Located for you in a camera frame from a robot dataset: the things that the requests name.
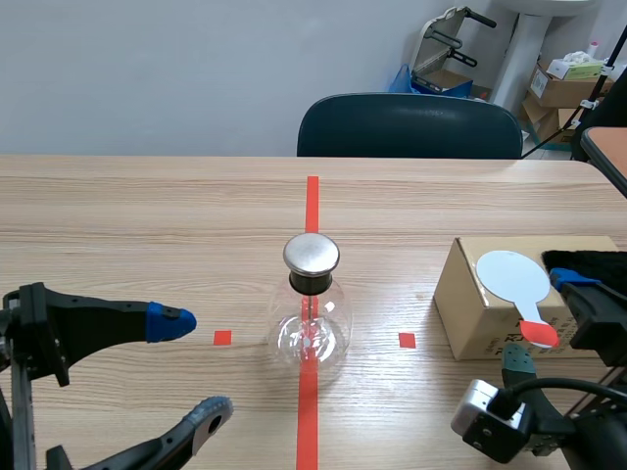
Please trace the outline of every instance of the dark green chair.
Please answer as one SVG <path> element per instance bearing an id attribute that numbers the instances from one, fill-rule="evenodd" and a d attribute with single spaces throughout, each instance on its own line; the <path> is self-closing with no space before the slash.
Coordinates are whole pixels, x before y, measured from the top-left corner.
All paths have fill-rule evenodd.
<path id="1" fill-rule="evenodd" d="M 516 118 L 488 103 L 371 93 L 325 98 L 308 111 L 299 157 L 507 159 L 522 154 Z"/>

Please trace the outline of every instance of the stainless steel lid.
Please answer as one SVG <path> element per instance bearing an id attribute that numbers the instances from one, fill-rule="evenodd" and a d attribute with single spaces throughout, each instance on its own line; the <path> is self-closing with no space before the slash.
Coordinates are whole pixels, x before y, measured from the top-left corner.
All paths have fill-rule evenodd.
<path id="1" fill-rule="evenodd" d="M 340 250 L 326 235 L 303 233 L 287 242 L 283 259 L 287 267 L 300 276 L 320 277 L 337 267 Z"/>

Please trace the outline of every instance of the cardboard box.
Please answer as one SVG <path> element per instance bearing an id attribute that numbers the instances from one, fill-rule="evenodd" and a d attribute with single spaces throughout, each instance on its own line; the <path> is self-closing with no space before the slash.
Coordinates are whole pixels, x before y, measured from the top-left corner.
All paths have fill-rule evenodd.
<path id="1" fill-rule="evenodd" d="M 564 127 L 575 112 L 574 109 L 543 108 L 530 96 L 530 93 L 527 93 L 525 101 L 522 102 L 522 110 L 523 120 L 527 121 L 525 130 L 529 132 L 536 145 L 544 142 L 558 129 Z M 580 111 L 575 118 L 579 118 L 581 113 Z M 572 127 L 551 139 L 543 148 L 568 152 L 570 151 L 570 141 L 574 135 L 575 128 Z"/>
<path id="2" fill-rule="evenodd" d="M 477 261 L 493 250 L 518 252 L 544 267 L 542 253 L 548 250 L 617 249 L 609 237 L 456 238 L 434 296 L 455 359 L 500 359 L 508 343 L 519 343 L 532 357 L 596 357 L 594 351 L 576 351 L 568 346 L 577 322 L 553 287 L 538 307 L 542 318 L 557 331 L 559 347 L 542 349 L 522 339 L 518 311 L 513 304 L 488 292 L 476 274 Z"/>
<path id="3" fill-rule="evenodd" d="M 541 65 L 531 75 L 529 91 L 543 108 L 577 108 L 582 100 L 590 98 L 597 84 L 597 79 L 560 80 L 549 75 Z M 601 90 L 601 96 L 607 94 L 613 81 L 607 80 Z"/>
<path id="4" fill-rule="evenodd" d="M 420 83 L 424 78 L 434 87 Z M 416 76 L 412 83 L 414 89 L 425 95 L 453 96 L 467 98 L 472 91 L 472 79 L 450 70 L 436 70 L 424 77 Z"/>
<path id="5" fill-rule="evenodd" d="M 599 79 L 603 62 L 587 62 L 585 64 L 569 64 L 565 61 L 554 60 L 547 67 L 547 73 L 560 80 L 585 80 L 586 78 Z"/>

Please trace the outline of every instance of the gray floor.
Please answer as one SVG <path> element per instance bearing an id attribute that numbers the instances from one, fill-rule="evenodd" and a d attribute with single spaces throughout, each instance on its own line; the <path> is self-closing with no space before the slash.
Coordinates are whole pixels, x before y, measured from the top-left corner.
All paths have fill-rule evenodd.
<path id="1" fill-rule="evenodd" d="M 530 138 L 525 139 L 522 145 L 522 153 L 526 154 L 534 147 L 534 143 Z M 570 160 L 570 152 L 559 152 L 557 150 L 536 150 L 525 160 Z"/>

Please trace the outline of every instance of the white paper disk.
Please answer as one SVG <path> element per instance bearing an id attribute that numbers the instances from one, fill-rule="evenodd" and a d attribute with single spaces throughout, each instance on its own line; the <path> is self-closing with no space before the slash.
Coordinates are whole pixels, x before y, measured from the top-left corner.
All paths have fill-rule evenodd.
<path id="1" fill-rule="evenodd" d="M 537 303 L 549 294 L 551 282 L 536 261 L 515 252 L 489 252 L 477 261 L 477 276 L 492 294 L 512 302 L 523 319 L 547 323 L 540 316 Z"/>

